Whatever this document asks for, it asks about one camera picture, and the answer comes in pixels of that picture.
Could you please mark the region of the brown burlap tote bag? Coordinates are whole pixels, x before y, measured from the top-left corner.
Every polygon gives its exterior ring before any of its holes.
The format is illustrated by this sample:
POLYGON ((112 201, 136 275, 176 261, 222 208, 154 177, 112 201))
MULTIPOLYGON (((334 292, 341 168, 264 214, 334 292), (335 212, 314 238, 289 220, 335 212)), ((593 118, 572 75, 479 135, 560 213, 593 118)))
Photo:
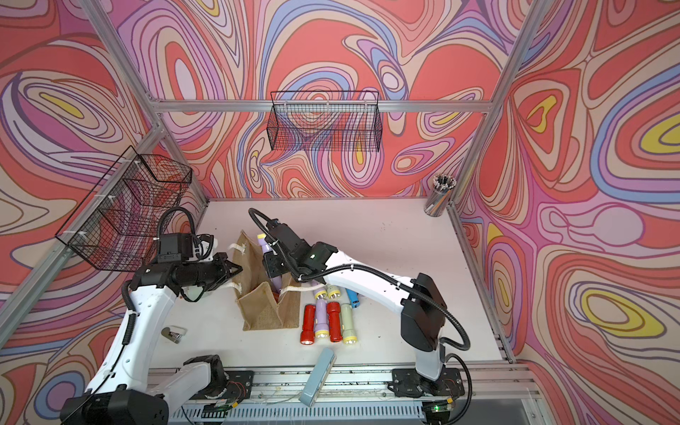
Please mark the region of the brown burlap tote bag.
POLYGON ((244 331, 297 329, 301 322, 301 291, 276 295, 263 266, 261 247, 241 231, 234 244, 233 263, 242 271, 232 279, 239 287, 237 306, 244 331))

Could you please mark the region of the green flashlight row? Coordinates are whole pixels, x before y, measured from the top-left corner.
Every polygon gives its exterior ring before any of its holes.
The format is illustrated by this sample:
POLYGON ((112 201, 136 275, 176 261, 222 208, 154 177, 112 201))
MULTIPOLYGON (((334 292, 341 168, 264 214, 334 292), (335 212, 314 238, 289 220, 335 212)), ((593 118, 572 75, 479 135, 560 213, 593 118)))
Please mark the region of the green flashlight row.
POLYGON ((342 296, 342 292, 341 292, 340 288, 338 288, 335 285, 330 285, 330 284, 327 285, 326 290, 327 290, 327 296, 328 296, 329 299, 338 299, 342 296))
POLYGON ((356 329, 352 316, 352 306, 348 303, 341 304, 341 327, 343 342, 346 345, 354 345, 358 343, 356 329))

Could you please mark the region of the blue flashlight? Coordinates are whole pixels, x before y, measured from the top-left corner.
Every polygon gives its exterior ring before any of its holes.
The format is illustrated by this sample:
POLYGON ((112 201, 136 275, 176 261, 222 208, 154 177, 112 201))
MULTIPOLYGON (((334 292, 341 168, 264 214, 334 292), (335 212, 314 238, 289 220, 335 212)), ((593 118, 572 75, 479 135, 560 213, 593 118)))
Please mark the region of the blue flashlight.
POLYGON ((357 292, 347 289, 346 294, 352 308, 358 308, 361 305, 361 301, 359 300, 359 294, 357 292))

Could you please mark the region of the purple flashlight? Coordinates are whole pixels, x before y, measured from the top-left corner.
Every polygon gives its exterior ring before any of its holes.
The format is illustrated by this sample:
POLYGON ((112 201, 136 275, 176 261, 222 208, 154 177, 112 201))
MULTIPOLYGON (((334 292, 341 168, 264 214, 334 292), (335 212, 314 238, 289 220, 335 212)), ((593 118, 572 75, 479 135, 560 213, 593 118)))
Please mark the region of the purple flashlight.
POLYGON ((258 234, 258 243, 260 245, 263 255, 270 253, 272 251, 272 248, 267 242, 266 237, 267 236, 265 234, 258 234))
POLYGON ((327 294, 328 293, 325 285, 322 285, 320 288, 313 291, 313 296, 315 299, 326 299, 327 294))
POLYGON ((327 301, 325 299, 317 299, 315 305, 315 323, 314 323, 315 337, 328 338, 329 337, 329 321, 327 312, 327 301))

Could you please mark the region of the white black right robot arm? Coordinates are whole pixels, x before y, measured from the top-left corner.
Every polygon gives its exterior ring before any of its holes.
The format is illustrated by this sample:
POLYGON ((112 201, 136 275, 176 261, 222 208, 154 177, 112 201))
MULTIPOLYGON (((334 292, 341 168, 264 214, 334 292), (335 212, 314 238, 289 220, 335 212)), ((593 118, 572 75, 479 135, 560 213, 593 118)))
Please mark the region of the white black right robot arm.
POLYGON ((437 382, 446 364, 448 345, 467 352, 471 341, 427 274, 396 276, 354 260, 336 246, 324 242, 308 244, 287 224, 256 208, 248 214, 266 243, 264 255, 269 277, 289 274, 296 283, 320 283, 357 292, 400 317, 400 336, 416 353, 415 371, 423 379, 437 382))

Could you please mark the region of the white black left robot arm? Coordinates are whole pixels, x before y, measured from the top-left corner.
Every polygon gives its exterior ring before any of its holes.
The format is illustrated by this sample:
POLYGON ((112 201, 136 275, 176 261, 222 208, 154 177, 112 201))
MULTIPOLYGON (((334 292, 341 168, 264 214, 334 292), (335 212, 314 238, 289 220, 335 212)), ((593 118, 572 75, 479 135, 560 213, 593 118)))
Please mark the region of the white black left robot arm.
POLYGON ((161 384, 148 384, 152 355, 175 302, 197 303, 243 270, 216 251, 214 237, 197 234, 183 207, 161 215, 156 242, 152 260, 123 283, 126 315, 83 395, 63 405, 61 423, 166 424, 192 397, 219 398, 228 389, 217 354, 188 359, 161 384))

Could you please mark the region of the small grey metal object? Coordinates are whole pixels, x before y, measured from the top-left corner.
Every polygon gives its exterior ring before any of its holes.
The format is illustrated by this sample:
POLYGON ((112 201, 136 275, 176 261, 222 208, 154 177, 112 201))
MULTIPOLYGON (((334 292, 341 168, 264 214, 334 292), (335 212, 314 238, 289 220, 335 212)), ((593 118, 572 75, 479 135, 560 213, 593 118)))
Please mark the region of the small grey metal object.
POLYGON ((182 341, 182 338, 186 335, 187 329, 180 328, 180 327, 175 327, 175 326, 167 326, 161 329, 161 336, 163 338, 166 338, 170 342, 174 344, 179 344, 182 341))

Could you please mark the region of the red flashlight lower middle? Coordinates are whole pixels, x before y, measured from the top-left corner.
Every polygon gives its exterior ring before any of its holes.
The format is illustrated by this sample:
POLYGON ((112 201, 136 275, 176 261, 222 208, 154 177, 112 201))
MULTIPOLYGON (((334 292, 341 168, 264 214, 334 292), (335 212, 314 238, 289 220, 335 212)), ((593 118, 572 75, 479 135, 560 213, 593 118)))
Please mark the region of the red flashlight lower middle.
POLYGON ((327 315, 329 319, 329 339, 332 343, 343 341, 341 324, 341 306, 338 302, 327 304, 327 315))

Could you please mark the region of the red flashlight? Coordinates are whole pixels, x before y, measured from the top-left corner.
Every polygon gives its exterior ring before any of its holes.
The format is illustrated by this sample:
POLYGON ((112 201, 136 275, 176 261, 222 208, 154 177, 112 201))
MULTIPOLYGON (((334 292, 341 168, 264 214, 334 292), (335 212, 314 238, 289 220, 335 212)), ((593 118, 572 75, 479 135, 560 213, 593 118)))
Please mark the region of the red flashlight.
POLYGON ((313 345, 315 343, 315 305, 306 305, 300 333, 301 345, 313 345))
POLYGON ((327 304, 327 315, 329 319, 329 339, 332 343, 343 341, 341 324, 341 306, 338 302, 327 304))

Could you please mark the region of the red flashlight lower left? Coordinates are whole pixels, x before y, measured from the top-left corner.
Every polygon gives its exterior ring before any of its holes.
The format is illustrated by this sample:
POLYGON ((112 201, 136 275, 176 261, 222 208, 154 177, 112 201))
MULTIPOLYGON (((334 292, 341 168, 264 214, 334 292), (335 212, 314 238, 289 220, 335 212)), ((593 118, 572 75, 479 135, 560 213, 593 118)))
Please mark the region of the red flashlight lower left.
POLYGON ((315 305, 306 305, 300 333, 301 345, 313 345, 315 343, 315 305))

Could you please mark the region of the grey blue rectangular block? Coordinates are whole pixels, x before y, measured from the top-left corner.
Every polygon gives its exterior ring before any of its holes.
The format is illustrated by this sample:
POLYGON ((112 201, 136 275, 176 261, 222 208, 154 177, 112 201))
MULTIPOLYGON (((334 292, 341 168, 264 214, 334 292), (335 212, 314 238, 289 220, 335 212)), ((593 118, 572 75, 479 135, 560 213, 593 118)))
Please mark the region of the grey blue rectangular block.
POLYGON ((336 354, 330 348, 324 348, 320 357, 312 369, 303 391, 299 395, 299 402, 304 406, 312 407, 322 387, 324 386, 331 369, 336 361, 336 354))

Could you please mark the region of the silver metal pen cup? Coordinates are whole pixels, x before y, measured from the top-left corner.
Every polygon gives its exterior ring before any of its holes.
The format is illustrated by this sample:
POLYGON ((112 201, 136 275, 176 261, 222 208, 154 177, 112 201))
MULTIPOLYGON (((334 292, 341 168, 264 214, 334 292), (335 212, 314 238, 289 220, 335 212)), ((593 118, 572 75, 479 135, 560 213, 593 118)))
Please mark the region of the silver metal pen cup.
POLYGON ((450 175, 435 175, 433 187, 423 208, 430 217, 439 217, 449 205, 457 181, 450 175))

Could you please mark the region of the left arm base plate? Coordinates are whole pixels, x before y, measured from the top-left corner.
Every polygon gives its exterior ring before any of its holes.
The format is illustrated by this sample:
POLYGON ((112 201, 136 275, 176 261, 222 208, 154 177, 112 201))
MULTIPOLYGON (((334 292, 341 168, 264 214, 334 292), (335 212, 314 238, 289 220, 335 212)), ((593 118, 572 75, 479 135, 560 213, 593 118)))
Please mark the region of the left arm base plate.
POLYGON ((252 370, 227 370, 225 375, 225 386, 219 391, 210 391, 204 394, 203 398, 237 402, 251 398, 255 376, 252 370))

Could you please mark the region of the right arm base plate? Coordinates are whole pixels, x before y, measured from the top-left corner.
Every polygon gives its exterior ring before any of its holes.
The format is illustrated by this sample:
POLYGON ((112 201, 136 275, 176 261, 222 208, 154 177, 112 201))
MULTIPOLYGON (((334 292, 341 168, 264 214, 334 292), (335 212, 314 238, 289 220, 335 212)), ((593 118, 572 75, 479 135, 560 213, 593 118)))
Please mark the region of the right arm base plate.
POLYGON ((414 368, 395 368, 387 389, 396 397, 446 397, 456 400, 466 394, 458 368, 443 368, 435 381, 419 375, 414 368))

